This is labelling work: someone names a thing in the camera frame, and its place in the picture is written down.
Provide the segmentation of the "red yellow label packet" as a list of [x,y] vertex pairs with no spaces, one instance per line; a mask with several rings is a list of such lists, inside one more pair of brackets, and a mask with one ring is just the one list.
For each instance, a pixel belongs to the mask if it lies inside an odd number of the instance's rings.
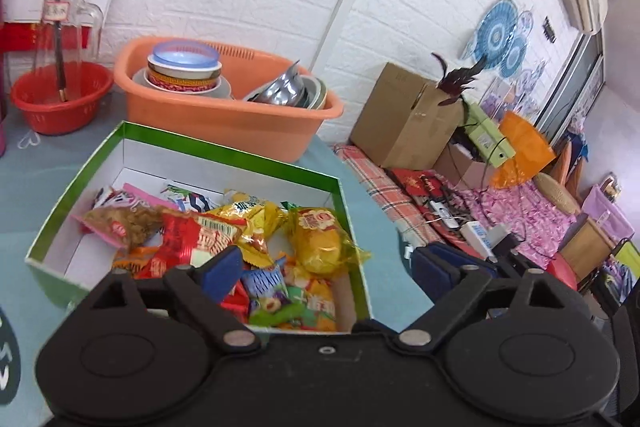
[[198,268],[233,245],[246,228],[243,218],[215,213],[166,211],[163,213],[162,243],[138,272],[136,280],[160,279],[178,265]]

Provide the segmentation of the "glass pitcher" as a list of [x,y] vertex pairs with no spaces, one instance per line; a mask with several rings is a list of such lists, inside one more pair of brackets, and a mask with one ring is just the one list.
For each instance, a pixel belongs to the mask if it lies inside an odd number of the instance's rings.
[[102,10],[87,0],[43,0],[32,70],[54,65],[64,89],[66,63],[98,59],[103,20]]

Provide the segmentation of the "dark red feather plant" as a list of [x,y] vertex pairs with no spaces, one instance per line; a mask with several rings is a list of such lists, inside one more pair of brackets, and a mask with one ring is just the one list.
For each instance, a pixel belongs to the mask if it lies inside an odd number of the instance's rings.
[[449,70],[447,62],[439,54],[432,53],[432,57],[442,68],[442,78],[437,83],[437,89],[447,95],[446,100],[438,103],[439,106],[448,106],[460,100],[462,93],[469,88],[469,84],[475,80],[487,63],[487,55],[483,55],[472,67]]

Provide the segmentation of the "orange label pastry bag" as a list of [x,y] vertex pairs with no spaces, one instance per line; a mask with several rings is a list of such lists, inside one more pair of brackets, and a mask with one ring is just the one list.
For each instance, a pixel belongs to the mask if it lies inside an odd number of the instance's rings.
[[119,249],[114,256],[112,269],[121,269],[130,273],[135,279],[157,253],[158,247],[139,246],[125,251]]

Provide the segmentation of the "pink snack bag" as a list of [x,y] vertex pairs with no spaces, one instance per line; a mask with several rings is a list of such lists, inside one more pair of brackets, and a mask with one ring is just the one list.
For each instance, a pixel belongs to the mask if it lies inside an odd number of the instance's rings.
[[90,208],[74,219],[106,243],[130,251],[160,231],[164,212],[173,209],[169,202],[130,184],[107,185],[93,196]]

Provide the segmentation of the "stacked bowls with lid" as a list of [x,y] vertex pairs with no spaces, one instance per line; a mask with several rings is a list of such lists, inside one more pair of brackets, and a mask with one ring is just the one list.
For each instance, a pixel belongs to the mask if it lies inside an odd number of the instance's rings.
[[222,75],[219,52],[194,40],[169,40],[153,46],[134,81],[165,93],[233,98],[230,83]]

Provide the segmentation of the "orange fruit jelly packet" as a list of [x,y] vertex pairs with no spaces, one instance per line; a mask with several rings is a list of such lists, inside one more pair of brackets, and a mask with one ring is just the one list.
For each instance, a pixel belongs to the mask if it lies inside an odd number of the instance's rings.
[[288,299],[303,309],[285,323],[282,329],[335,333],[337,331],[332,283],[306,271],[293,257],[282,267]]

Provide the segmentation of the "red white snack packet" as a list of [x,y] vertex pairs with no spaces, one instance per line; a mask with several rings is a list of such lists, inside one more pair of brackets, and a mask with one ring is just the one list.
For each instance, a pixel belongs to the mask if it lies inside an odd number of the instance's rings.
[[250,296],[241,281],[237,281],[220,305],[239,322],[246,324],[250,313]]

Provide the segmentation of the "yellow chips bag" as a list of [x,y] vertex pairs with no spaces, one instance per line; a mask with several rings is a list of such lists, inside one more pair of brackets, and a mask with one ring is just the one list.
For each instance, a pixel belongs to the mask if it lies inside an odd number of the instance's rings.
[[207,214],[232,222],[241,229],[235,245],[240,248],[245,263],[259,269],[273,264],[268,241],[286,220],[286,212],[279,204],[229,190],[224,193],[224,203]]

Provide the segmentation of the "orange plastic basin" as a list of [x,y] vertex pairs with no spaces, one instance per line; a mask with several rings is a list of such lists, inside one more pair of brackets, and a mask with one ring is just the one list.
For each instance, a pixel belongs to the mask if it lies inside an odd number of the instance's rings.
[[320,126],[341,117],[344,104],[330,91],[322,109],[269,106],[245,102],[245,95],[284,72],[292,62],[245,46],[215,42],[222,75],[233,98],[158,90],[134,75],[148,66],[148,56],[164,37],[130,40],[117,55],[114,79],[126,93],[127,119],[207,142],[293,162],[307,150]]

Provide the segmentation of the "blue round wall decoration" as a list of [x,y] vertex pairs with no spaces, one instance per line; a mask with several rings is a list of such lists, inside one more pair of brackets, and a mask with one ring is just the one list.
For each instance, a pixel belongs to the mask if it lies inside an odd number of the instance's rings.
[[484,15],[475,31],[474,60],[486,58],[485,68],[497,67],[509,51],[518,22],[518,7],[512,0],[498,0]]

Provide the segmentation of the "white blue snack bag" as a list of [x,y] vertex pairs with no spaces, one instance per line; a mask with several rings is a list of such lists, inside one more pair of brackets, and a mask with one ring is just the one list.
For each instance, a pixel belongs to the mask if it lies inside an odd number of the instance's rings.
[[204,213],[216,207],[213,199],[208,196],[173,183],[164,185],[163,190],[160,191],[160,197],[167,202],[172,202],[183,212]]

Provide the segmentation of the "yellow clear candy bag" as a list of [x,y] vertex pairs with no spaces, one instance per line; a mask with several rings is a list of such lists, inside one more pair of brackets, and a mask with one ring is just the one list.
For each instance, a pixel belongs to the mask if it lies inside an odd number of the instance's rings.
[[361,267],[372,254],[360,248],[326,207],[302,207],[287,202],[288,243],[292,254],[286,265],[312,277],[334,279]]

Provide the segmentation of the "steel bowls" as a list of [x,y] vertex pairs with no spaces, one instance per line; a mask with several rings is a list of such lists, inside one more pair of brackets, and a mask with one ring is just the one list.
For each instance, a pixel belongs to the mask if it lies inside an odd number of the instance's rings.
[[322,109],[326,104],[327,95],[328,88],[324,82],[316,76],[303,74],[296,61],[280,76],[250,92],[243,101],[281,107]]

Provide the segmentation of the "blue green wafer packet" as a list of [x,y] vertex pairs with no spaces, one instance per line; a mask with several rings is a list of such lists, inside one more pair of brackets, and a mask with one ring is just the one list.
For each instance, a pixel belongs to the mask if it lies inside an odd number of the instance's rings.
[[245,270],[241,282],[250,298],[248,324],[276,327],[302,316],[305,306],[288,295],[288,286],[279,265]]

